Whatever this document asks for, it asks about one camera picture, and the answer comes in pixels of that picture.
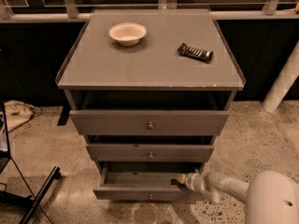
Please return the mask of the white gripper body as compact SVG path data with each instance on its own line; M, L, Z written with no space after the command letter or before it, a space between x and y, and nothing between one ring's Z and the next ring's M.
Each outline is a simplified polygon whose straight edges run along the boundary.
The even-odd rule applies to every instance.
M189 173L187 174L186 187L194 192L202 193L206 191L206 181L203 175L197 173Z

